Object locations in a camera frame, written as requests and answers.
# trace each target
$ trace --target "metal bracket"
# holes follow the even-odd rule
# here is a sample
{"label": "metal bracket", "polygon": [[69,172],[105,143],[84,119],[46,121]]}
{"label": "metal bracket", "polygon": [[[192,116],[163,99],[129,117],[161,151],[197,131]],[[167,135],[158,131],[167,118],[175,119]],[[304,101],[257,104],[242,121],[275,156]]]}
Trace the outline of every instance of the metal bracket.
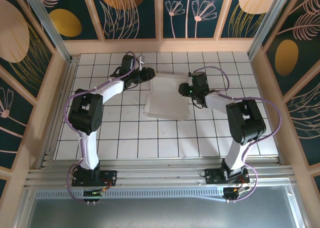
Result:
{"label": "metal bracket", "polygon": [[116,185],[117,182],[117,171],[116,170],[100,170],[100,180],[95,182],[90,178],[84,177],[78,171],[73,173],[72,186],[73,187],[105,187],[106,182],[111,184],[112,187]]}
{"label": "metal bracket", "polygon": [[237,176],[234,179],[226,180],[222,170],[220,168],[216,169],[205,169],[204,176],[205,182],[207,185],[221,185],[221,184],[242,184],[242,183],[250,183],[250,178],[248,174],[248,170],[246,168],[243,169],[243,173]]}

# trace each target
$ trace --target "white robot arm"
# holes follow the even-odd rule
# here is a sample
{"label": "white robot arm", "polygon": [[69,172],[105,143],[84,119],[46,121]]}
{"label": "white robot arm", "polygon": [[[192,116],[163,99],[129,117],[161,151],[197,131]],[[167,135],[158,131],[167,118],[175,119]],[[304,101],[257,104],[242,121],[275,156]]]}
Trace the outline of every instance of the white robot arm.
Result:
{"label": "white robot arm", "polygon": [[[111,82],[107,84],[106,86],[102,87],[101,89],[93,92],[92,94],[98,94],[101,95],[102,98],[102,104],[107,102],[110,98],[113,96],[123,92],[124,90],[124,82],[122,80],[117,80],[114,82]],[[81,139],[83,140],[83,150],[84,154],[82,156],[84,157],[83,162],[80,164],[80,166],[87,170],[94,170],[97,165],[99,164],[99,158],[97,155],[97,130],[91,132],[89,135],[83,131],[80,131],[82,134],[82,137],[79,136],[78,133],[76,135],[78,136],[78,145],[81,147]]]}
{"label": "white robot arm", "polygon": [[221,178],[225,181],[242,176],[248,145],[258,140],[266,132],[266,124],[261,116],[255,100],[234,101],[219,94],[217,90],[209,90],[206,73],[197,71],[190,73],[191,83],[182,83],[179,93],[190,97],[203,108],[209,108],[227,114],[229,129],[233,138],[229,153],[221,164]]}
{"label": "white robot arm", "polygon": [[100,163],[97,154],[97,130],[102,124],[103,105],[113,96],[129,89],[132,84],[140,84],[151,80],[155,76],[155,71],[150,67],[143,67],[144,57],[137,58],[138,68],[134,69],[134,57],[125,55],[122,64],[110,76],[118,78],[106,85],[98,86],[95,91],[86,92],[78,89],[75,93],[82,93],[73,98],[68,121],[80,134],[78,144],[81,147],[82,162],[77,166],[78,178],[73,177],[74,181],[81,180],[78,185],[99,186]]}

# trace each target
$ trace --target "white tile grid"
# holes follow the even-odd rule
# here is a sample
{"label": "white tile grid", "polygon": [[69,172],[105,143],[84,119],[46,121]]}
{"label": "white tile grid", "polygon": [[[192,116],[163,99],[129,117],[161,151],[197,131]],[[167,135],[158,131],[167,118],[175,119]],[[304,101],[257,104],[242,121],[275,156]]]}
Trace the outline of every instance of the white tile grid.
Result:
{"label": "white tile grid", "polygon": [[[221,68],[228,74],[232,97],[258,96],[260,93],[245,52],[161,52],[142,53],[147,67],[159,73],[188,74],[205,66]],[[124,53],[82,54],[72,85],[93,88],[105,82],[120,66]],[[210,89],[225,89],[227,81],[222,73],[207,68]],[[190,116],[185,121],[149,118],[143,115],[150,82],[124,91],[108,100],[103,106],[101,132],[97,133],[97,151],[101,160],[174,157],[226,156],[232,141],[227,116],[212,109],[198,109],[189,102]],[[258,104],[270,126],[262,103]],[[277,155],[272,138],[252,147],[249,155]],[[55,159],[79,158],[77,137],[63,123]]]}

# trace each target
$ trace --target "grid line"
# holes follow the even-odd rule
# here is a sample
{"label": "grid line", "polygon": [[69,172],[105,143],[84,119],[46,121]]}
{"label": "grid line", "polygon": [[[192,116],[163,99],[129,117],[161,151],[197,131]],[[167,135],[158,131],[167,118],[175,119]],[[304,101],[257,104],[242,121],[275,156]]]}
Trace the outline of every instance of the grid line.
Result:
{"label": "grid line", "polygon": [[[229,61],[227,63],[233,63],[230,65],[224,65],[225,70],[228,71],[229,67],[236,68],[237,72],[234,72],[234,77],[231,77],[233,79],[236,79],[236,83],[233,82],[233,88],[230,88],[228,91],[231,93],[234,93],[234,97],[242,97],[245,96],[245,92],[246,89],[248,89],[246,91],[246,94],[250,95],[250,93],[256,93],[258,92],[258,88],[255,86],[254,88],[249,88],[246,87],[244,88],[244,86],[250,86],[248,83],[246,85],[243,84],[243,82],[251,82],[248,75],[252,76],[252,73],[250,72],[250,63],[249,62],[236,62],[235,61],[235,54],[232,53],[232,58],[233,58],[233,62],[231,62],[231,54],[220,54],[221,56],[223,56],[223,58],[226,58],[226,60],[228,59]],[[86,66],[91,66],[93,65],[92,71],[91,71],[91,75],[88,74],[88,72],[82,72],[83,69],[79,69],[79,66],[77,65],[76,67],[76,73],[75,73],[75,77],[72,80],[72,89],[70,94],[74,94],[75,92],[73,91],[75,89],[75,81],[77,81],[77,87],[81,87],[82,85],[82,81],[86,81],[86,84],[89,84],[89,87],[92,86],[93,81],[92,79],[95,78],[97,81],[99,79],[101,80],[106,80],[110,77],[111,75],[111,67],[112,69],[114,69],[117,66],[121,65],[121,61],[120,61],[120,55],[118,55],[118,59],[119,62],[117,60],[115,60],[115,57],[117,56],[113,56],[113,60],[112,60],[112,56],[113,53],[110,53],[109,56],[109,63],[107,62],[107,60],[105,62],[100,61],[101,63],[106,63],[106,64],[99,64],[99,66],[95,67],[95,62],[97,59],[97,54],[92,54],[92,55],[84,55],[83,59],[87,59],[87,60],[83,60],[81,61],[81,64],[84,64]],[[176,63],[174,61],[174,56],[175,54],[173,52],[166,52],[164,54],[160,54],[160,52],[155,52],[155,57],[153,56],[153,60],[149,60],[148,64],[152,65],[152,67],[155,68],[155,70],[158,72],[158,64],[166,64],[168,67],[172,66],[172,74],[178,74],[178,73],[185,73],[185,72],[189,72],[193,68],[200,68],[200,65],[204,66],[207,65],[205,63],[205,58],[204,58],[204,53],[193,53],[193,52],[186,52],[186,58],[184,55],[179,54],[177,56],[178,60],[176,61],[180,61],[179,63]],[[221,62],[221,59],[219,57],[219,53],[217,53],[217,59],[218,61],[216,61],[216,65],[220,65],[220,67],[222,66],[222,63],[226,63],[226,62]],[[175,69],[176,64],[184,64],[184,65],[178,65],[177,70]],[[214,73],[212,72],[211,74],[207,75],[208,77],[208,83],[210,86],[221,86],[221,89],[224,89],[227,87],[226,84],[226,80],[225,77],[223,76],[223,74],[218,74],[218,73]],[[115,120],[113,119],[113,121],[111,121],[112,119],[106,119],[108,121],[103,121],[102,125],[100,127],[100,133],[97,136],[97,151],[99,151],[99,146],[100,146],[100,141],[110,141],[113,146],[110,147],[110,149],[112,149],[112,154],[110,152],[105,152],[105,150],[100,150],[101,156],[100,157],[102,160],[107,159],[109,160],[109,158],[103,157],[103,156],[112,156],[112,159],[115,159],[119,157],[122,158],[122,154],[126,153],[126,150],[123,150],[126,148],[126,145],[123,146],[123,144],[120,144],[119,141],[125,141],[125,140],[132,140],[135,142],[129,142],[130,144],[134,145],[134,147],[131,147],[132,149],[137,149],[134,150],[134,153],[131,152],[131,155],[133,155],[132,157],[142,157],[145,156],[146,153],[149,155],[152,155],[154,157],[171,157],[171,156],[175,156],[175,157],[198,157],[200,155],[204,155],[201,154],[203,151],[204,152],[209,152],[209,154],[212,154],[213,156],[216,157],[220,157],[221,154],[227,154],[229,151],[229,147],[227,147],[227,144],[229,144],[230,140],[232,139],[230,132],[229,132],[229,126],[228,124],[228,119],[226,119],[224,116],[220,116],[219,114],[215,113],[215,111],[211,110],[210,112],[204,108],[201,110],[196,110],[196,108],[194,108],[192,106],[192,103],[189,101],[188,102],[188,106],[189,106],[189,112],[190,112],[190,119],[187,119],[186,123],[179,123],[177,120],[166,120],[166,119],[158,119],[158,118],[144,118],[144,115],[142,113],[142,109],[144,109],[145,104],[143,103],[145,101],[145,96],[151,92],[150,88],[143,85],[141,87],[141,85],[133,90],[126,90],[125,93],[122,92],[121,94],[118,95],[118,97],[114,100],[114,102],[110,102],[110,104],[108,104],[108,102],[106,102],[106,104],[103,104],[103,110],[102,112],[104,112],[105,107],[109,107],[110,109],[108,109],[108,116],[112,116],[113,114],[117,116],[117,118],[119,118],[119,120]],[[210,122],[210,126],[212,127],[211,129],[215,129],[215,132],[207,132],[206,129],[208,128],[206,126],[206,124],[209,124],[208,121],[212,121],[213,120],[213,125]],[[185,127],[185,124],[191,124],[192,125],[192,132],[190,132],[188,130],[188,127]],[[132,130],[132,132],[137,133],[137,136],[133,135],[133,134],[127,134],[126,128],[128,127],[133,127],[134,130]],[[69,143],[73,144],[77,141],[77,137],[74,135],[72,136],[72,132],[69,132],[69,130],[67,130],[67,124],[65,121],[63,121],[62,126],[61,126],[61,134],[59,134],[59,138],[58,138],[58,143],[57,143],[57,150],[56,150],[56,154],[55,154],[55,158],[59,158],[59,159],[63,159],[63,156],[66,155],[67,157],[77,157],[77,155],[79,154],[80,150],[79,147],[77,149],[75,149],[76,147],[73,147],[72,150],[73,154],[70,155],[71,151],[67,151],[64,150],[69,146]],[[157,139],[157,142],[155,142],[154,145],[157,145],[157,155],[156,155],[156,151],[155,151],[155,147],[150,147],[150,149],[152,149],[152,151],[150,151],[149,149],[147,149],[147,146],[149,146],[149,142],[142,142],[142,140],[155,140]],[[174,143],[174,147],[167,147],[166,145],[164,146],[164,144],[172,144],[169,143],[169,141],[165,141],[167,143],[163,143],[161,146],[161,151],[160,151],[160,144],[161,144],[161,140],[172,140],[176,143]],[[214,146],[215,149],[215,153],[213,153],[213,150],[211,150],[210,147]],[[261,147],[259,145],[257,145],[258,150],[254,149],[256,154],[266,154],[266,144],[261,144]]]}
{"label": "grid line", "polygon": [[[203,65],[205,64],[205,59],[204,59],[204,53],[201,52],[201,55],[202,55],[202,60],[203,60]],[[190,65],[189,65],[189,56],[187,55],[186,56],[186,59],[188,61],[188,67],[189,67],[189,72],[190,72]],[[200,149],[199,149],[199,140],[198,140],[198,130],[197,130],[197,122],[196,122],[196,112],[195,112],[195,107],[193,107],[193,115],[194,115],[194,125],[195,125],[195,134],[196,134],[196,144],[198,146],[198,155],[200,157]]]}

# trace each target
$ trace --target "aluminum frame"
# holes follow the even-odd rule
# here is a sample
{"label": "aluminum frame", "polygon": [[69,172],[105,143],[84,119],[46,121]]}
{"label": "aluminum frame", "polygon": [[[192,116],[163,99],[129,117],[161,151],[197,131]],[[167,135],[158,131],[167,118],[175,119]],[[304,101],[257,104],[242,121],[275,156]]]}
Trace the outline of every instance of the aluminum frame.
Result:
{"label": "aluminum frame", "polygon": [[55,25],[53,24],[47,10],[43,6],[41,0],[27,0],[31,5],[34,13],[41,21],[41,24],[47,31],[47,34],[50,36],[52,42],[55,44],[59,52],[61,53],[63,59],[70,63],[71,62],[71,55],[65,46],[64,41],[62,40],[60,34],[58,33]]}
{"label": "aluminum frame", "polygon": [[52,151],[54,152],[56,149],[58,136],[60,132],[60,124],[62,124],[63,121],[64,104],[69,97],[69,92],[67,91],[71,89],[70,87],[72,86],[72,82],[70,82],[70,80],[72,80],[75,76],[78,61],[79,56],[73,56],[71,63],[67,63],[63,68],[63,80],[59,87],[60,94],[57,101],[54,101],[54,112],[51,114],[50,117],[50,126],[46,131],[44,142],[35,165],[35,167],[38,169],[41,168],[46,154]]}
{"label": "aluminum frame", "polygon": [[270,10],[266,13],[265,17],[263,18],[261,25],[259,26],[248,50],[248,57],[250,61],[254,59],[257,51],[259,50],[262,42],[264,41],[269,30],[271,29],[273,23],[276,21],[286,1],[287,0],[274,0],[272,5],[270,6]]}
{"label": "aluminum frame", "polygon": [[[291,166],[267,164],[266,160],[265,164],[261,164],[261,160],[264,159],[248,159],[248,163],[258,172],[258,187],[284,186],[296,227],[310,227]],[[221,195],[224,185],[206,185],[200,172],[205,168],[218,168],[220,161],[214,158],[102,161],[102,170],[118,171],[116,186],[110,188],[109,194],[102,199],[217,197]],[[35,199],[71,199],[66,189],[66,176],[71,163],[52,161],[51,166],[29,171],[13,228],[27,227]],[[249,175],[253,185],[255,177],[251,169]],[[81,198],[84,189],[75,187],[71,190]]]}

